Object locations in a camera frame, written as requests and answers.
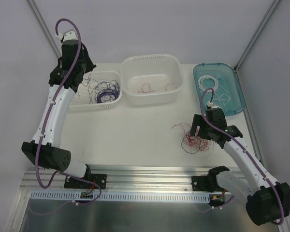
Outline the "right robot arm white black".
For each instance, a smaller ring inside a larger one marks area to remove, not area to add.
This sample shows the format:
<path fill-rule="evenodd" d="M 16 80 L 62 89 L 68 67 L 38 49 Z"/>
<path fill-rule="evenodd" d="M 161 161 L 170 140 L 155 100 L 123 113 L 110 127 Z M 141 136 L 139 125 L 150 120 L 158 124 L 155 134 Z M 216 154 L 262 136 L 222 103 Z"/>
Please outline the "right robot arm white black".
<path fill-rule="evenodd" d="M 236 163 L 246 181 L 236 177 L 229 168 L 218 166 L 206 176 L 195 176 L 193 184 L 207 192 L 225 189 L 245 204 L 246 212 L 256 225 L 273 223 L 281 225 L 290 214 L 290 186 L 279 183 L 260 161 L 250 153 L 240 130 L 229 126 L 222 109 L 209 107 L 195 114 L 190 129 L 191 136 L 215 142 Z"/>

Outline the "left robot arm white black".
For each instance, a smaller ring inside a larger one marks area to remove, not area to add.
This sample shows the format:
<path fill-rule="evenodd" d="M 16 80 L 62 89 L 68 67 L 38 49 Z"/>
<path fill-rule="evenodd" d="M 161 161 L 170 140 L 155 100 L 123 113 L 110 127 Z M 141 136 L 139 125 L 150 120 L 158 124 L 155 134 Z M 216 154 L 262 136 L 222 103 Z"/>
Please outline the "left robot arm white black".
<path fill-rule="evenodd" d="M 87 188 L 92 182 L 89 167 L 72 159 L 70 151 L 60 147 L 60 141 L 66 114 L 83 76 L 96 66 L 85 45 L 77 40 L 64 41 L 61 49 L 62 57 L 50 73 L 48 100 L 40 125 L 32 140 L 22 144 L 21 150 L 36 169 L 53 169 L 75 176 L 76 184 Z"/>

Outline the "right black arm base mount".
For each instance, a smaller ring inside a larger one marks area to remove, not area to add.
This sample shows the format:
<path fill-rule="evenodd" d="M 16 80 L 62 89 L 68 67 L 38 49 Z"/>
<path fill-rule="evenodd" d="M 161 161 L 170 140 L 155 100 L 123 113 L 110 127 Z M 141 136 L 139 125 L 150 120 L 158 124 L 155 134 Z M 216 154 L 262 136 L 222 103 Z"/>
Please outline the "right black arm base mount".
<path fill-rule="evenodd" d="M 193 191 L 206 191 L 206 192 L 215 191 L 213 179 L 208 176 L 192 176 L 191 185 Z"/>

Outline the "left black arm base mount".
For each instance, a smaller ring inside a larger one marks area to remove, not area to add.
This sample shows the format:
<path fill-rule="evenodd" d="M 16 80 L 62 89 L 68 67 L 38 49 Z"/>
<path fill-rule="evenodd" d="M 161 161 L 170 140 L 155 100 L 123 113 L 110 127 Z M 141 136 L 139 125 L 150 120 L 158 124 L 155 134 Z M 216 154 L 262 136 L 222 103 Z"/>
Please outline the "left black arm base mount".
<path fill-rule="evenodd" d="M 88 190 L 93 185 L 92 183 L 95 183 L 98 185 L 101 189 L 106 188 L 107 183 L 107 175 L 106 174 L 89 174 L 89 176 L 85 178 L 68 178 L 66 177 L 64 182 L 64 188 L 65 189 L 84 189 Z"/>

